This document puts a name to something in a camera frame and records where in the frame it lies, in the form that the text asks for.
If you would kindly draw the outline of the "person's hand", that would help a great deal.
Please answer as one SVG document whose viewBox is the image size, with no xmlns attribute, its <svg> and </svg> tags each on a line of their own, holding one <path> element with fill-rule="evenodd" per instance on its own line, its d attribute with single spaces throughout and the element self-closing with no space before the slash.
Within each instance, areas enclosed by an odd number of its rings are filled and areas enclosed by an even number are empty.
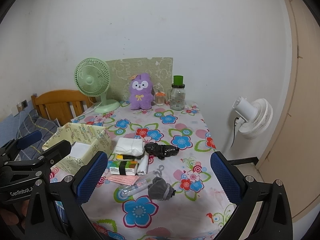
<svg viewBox="0 0 320 240">
<path fill-rule="evenodd" d="M 15 202 L 14 208 L 18 213 L 11 212 L 8 210 L 8 205 L 1 204 L 1 217 L 5 223 L 9 226 L 20 224 L 23 229 L 25 229 L 25 219 L 27 217 L 29 200 L 24 200 L 22 202 Z"/>
</svg>

